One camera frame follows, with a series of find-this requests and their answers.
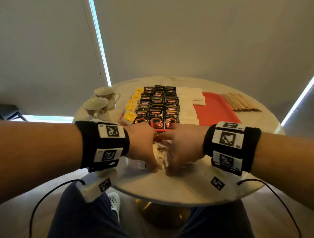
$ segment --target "forearm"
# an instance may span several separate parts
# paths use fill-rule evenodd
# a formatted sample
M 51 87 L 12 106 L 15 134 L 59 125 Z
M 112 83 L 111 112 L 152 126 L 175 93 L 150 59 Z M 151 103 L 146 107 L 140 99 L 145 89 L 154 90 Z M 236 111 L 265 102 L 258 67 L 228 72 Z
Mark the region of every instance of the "forearm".
M 262 133 L 251 173 L 314 209 L 314 140 Z
M 74 124 L 0 122 L 0 203 L 80 168 L 82 136 Z

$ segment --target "jeans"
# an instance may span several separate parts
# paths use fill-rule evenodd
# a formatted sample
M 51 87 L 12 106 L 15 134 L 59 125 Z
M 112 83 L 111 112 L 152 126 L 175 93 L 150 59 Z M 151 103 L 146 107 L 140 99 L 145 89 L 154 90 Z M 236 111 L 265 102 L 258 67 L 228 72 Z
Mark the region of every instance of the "jeans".
M 86 203 L 81 193 L 70 184 L 61 196 L 48 238 L 127 238 L 111 211 L 108 196 L 103 193 Z M 178 238 L 245 237 L 253 232 L 241 200 L 223 205 L 193 207 Z

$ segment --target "black chair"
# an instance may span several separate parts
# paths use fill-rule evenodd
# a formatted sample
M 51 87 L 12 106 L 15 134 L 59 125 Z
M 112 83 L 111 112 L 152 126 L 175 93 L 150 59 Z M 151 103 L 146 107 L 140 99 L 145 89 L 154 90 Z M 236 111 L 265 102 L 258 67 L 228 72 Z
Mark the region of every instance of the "black chair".
M 15 105 L 0 104 L 0 120 L 14 120 L 21 118 L 27 122 L 26 118 L 19 112 L 19 108 Z

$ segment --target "round table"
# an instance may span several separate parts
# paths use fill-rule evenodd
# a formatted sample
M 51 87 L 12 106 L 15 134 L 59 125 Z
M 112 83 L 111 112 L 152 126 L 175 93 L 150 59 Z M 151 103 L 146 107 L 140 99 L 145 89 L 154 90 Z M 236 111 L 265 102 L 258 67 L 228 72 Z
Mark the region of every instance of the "round table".
M 117 109 L 110 111 L 112 121 L 118 122 L 127 100 L 130 99 L 137 86 L 154 85 L 202 88 L 203 92 L 217 94 L 241 93 L 262 111 L 236 112 L 242 123 L 249 127 L 258 127 L 263 132 L 284 134 L 275 116 L 255 99 L 228 86 L 190 77 L 146 77 L 113 85 L 116 92 L 121 94 L 121 98 L 116 104 Z M 74 118 L 75 121 L 90 119 L 82 107 L 79 108 Z M 236 185 L 239 180 L 256 177 L 246 172 L 239 177 L 213 167 L 209 156 L 186 166 L 177 176 L 172 177 L 168 177 L 165 170 L 150 173 L 138 169 L 137 165 L 137 161 L 122 157 L 116 167 L 119 178 L 112 186 L 135 198 L 163 205 L 191 207 L 226 203 L 248 196 L 263 186 L 262 183 L 255 181 L 246 182 L 240 186 Z M 211 184 L 214 177 L 225 184 L 221 190 Z

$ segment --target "gold table base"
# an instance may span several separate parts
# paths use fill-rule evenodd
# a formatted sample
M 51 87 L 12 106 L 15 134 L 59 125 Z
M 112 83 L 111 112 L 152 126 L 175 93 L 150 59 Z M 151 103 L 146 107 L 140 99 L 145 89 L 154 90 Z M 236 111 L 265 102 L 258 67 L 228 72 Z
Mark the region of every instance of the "gold table base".
M 138 211 L 145 220 L 162 228 L 174 228 L 183 225 L 191 212 L 189 207 L 166 206 L 141 199 L 135 199 L 135 202 Z

